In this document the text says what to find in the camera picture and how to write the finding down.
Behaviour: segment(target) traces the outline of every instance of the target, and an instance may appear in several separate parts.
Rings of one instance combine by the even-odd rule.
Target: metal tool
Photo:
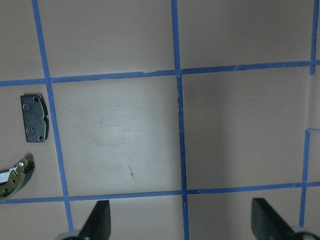
[[[253,198],[251,229],[257,240],[320,240],[314,232],[290,227],[264,198]]]
[[[34,163],[22,158],[16,167],[0,173],[0,202],[8,199],[27,184],[34,169]]]
[[[108,240],[111,234],[111,217],[109,200],[98,201],[82,230],[77,235],[64,233],[57,240]]]
[[[48,136],[48,110],[41,95],[20,96],[27,143],[42,143]]]

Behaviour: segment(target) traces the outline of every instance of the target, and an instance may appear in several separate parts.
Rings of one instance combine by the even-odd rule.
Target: black hinge plate
[[[28,143],[43,143],[48,137],[48,110],[41,95],[20,96],[25,139]]]

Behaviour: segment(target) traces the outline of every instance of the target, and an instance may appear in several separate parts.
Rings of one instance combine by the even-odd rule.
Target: screw
[[[23,104],[22,106],[23,110],[25,110],[26,112],[29,112],[31,110],[31,107],[29,104]]]
[[[26,130],[25,130],[26,134],[28,135],[32,135],[35,133],[35,131],[31,128],[31,127],[28,127]]]

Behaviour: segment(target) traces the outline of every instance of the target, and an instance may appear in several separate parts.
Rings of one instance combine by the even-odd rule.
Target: stain
[[[131,177],[134,177],[134,173],[132,172],[131,166],[129,165]]]

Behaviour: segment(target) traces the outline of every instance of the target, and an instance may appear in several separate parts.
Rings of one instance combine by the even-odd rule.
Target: olive green metal part
[[[10,198],[18,192],[30,179],[34,163],[22,158],[15,170],[11,170],[8,181],[0,186],[0,202]]]

